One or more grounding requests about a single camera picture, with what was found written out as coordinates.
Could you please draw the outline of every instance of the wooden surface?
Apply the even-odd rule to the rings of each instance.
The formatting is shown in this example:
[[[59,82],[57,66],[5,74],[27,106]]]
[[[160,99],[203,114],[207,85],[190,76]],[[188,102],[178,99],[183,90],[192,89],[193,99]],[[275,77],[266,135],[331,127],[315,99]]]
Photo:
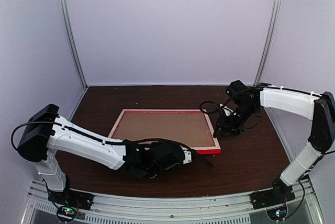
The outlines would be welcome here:
[[[91,87],[73,122],[107,136],[124,108],[197,109],[205,100],[222,103],[223,86]],[[240,136],[220,142],[222,153],[208,156],[210,168],[198,160],[175,167],[156,178],[134,178],[72,154],[57,152],[71,187],[96,193],[134,197],[193,197],[225,195],[271,187],[289,161],[264,111],[263,121]],[[210,117],[212,124],[216,115]],[[245,124],[253,126],[258,118]]]
[[[193,110],[193,113],[141,112],[124,113],[113,134],[109,133],[108,136],[128,140],[163,138],[184,143],[192,148],[215,148],[213,133],[200,110]]]

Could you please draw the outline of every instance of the metal frame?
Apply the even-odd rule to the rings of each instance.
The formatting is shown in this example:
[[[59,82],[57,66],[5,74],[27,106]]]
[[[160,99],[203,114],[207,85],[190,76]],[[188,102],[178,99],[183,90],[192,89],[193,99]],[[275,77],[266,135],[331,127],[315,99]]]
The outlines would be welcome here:
[[[324,220],[312,184],[309,180],[304,180],[302,183],[306,190],[306,202],[313,223],[323,224]],[[300,202],[303,194],[298,183],[293,186],[293,190],[296,199],[290,201],[290,204]],[[248,224],[251,223],[251,214],[265,211],[264,208],[253,210],[250,193],[252,192],[193,198],[135,198],[93,193],[91,210],[80,210],[76,220],[105,224]],[[34,180],[20,216],[20,223],[30,223],[35,209],[54,215],[55,207],[47,198],[45,183]]]
[[[255,78],[254,84],[258,84],[261,81],[261,78],[262,78],[262,75],[263,75],[263,72],[264,72],[264,67],[265,67],[265,64],[266,64],[266,60],[269,56],[270,47],[271,47],[271,43],[272,43],[273,35],[274,35],[274,29],[275,29],[275,25],[278,21],[278,15],[279,15],[279,12],[280,12],[281,4],[282,4],[282,0],[273,0],[270,24],[269,24],[269,28],[267,30],[267,35],[266,35],[265,45],[264,45],[264,48],[263,48],[262,58],[261,58],[260,65],[258,67],[258,71],[257,71],[257,75],[256,75],[256,78]]]
[[[62,6],[63,18],[64,18],[64,23],[65,23],[65,28],[66,28],[66,34],[67,34],[72,58],[73,58],[73,61],[74,61],[74,65],[75,65],[75,68],[76,68],[77,73],[79,75],[80,82],[83,86],[83,89],[86,89],[87,88],[87,83],[86,83],[86,80],[85,80],[85,76],[84,76],[84,73],[83,73],[82,66],[81,66],[80,61],[79,61],[77,48],[75,46],[73,31],[72,31],[71,23],[70,23],[68,5],[66,4],[66,0],[60,0],[60,3],[61,3],[61,6]]]

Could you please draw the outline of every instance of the black mounting bracket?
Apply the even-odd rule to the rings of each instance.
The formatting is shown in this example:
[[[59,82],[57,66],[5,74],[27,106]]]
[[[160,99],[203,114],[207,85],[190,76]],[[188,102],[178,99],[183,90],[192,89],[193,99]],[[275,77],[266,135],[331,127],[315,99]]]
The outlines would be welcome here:
[[[276,199],[274,189],[269,189],[265,191],[256,191],[250,195],[251,203],[253,209],[260,209],[271,207],[274,205],[282,204],[286,201],[294,200],[295,195],[292,191],[292,187],[284,195],[281,196],[281,199]]]
[[[62,192],[49,190],[49,201],[53,201],[59,206],[68,206],[84,210],[90,210],[93,202],[93,194],[74,191],[70,189],[70,179],[66,176],[65,189]]]

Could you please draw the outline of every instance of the wooden frame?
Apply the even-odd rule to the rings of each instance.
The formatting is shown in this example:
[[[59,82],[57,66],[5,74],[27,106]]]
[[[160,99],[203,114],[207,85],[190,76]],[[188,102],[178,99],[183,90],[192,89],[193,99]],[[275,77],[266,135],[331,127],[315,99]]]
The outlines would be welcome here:
[[[119,117],[117,118],[115,124],[113,125],[108,137],[112,138],[117,127],[119,126],[123,116],[126,113],[146,113],[146,114],[150,114],[150,113],[159,113],[159,114],[166,114],[166,113],[201,113],[205,120],[206,120],[206,125],[209,129],[209,132],[211,134],[211,140],[213,141],[213,145],[209,145],[209,146],[201,146],[201,147],[192,147],[193,149],[195,149],[199,154],[220,154],[221,153],[221,147],[220,144],[217,140],[217,138],[213,138],[213,133],[214,133],[214,129],[211,125],[210,119],[208,117],[208,115],[203,114],[200,110],[197,109],[123,109],[121,114],[119,115]]]

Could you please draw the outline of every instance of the dark wooden table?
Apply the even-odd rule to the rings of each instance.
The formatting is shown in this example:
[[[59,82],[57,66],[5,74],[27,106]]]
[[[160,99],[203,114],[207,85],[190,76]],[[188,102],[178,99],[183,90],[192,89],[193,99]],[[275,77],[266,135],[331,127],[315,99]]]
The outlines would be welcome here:
[[[205,100],[223,103],[224,86],[91,87],[73,122],[107,136],[122,109],[197,109]],[[71,187],[84,191],[134,197],[225,195],[271,187],[289,164],[265,111],[262,122],[240,136],[220,142],[222,153],[208,156],[214,168],[194,160],[156,178],[134,178],[96,162],[59,151],[57,159]],[[210,116],[212,124],[216,115]],[[251,117],[245,126],[253,126]]]

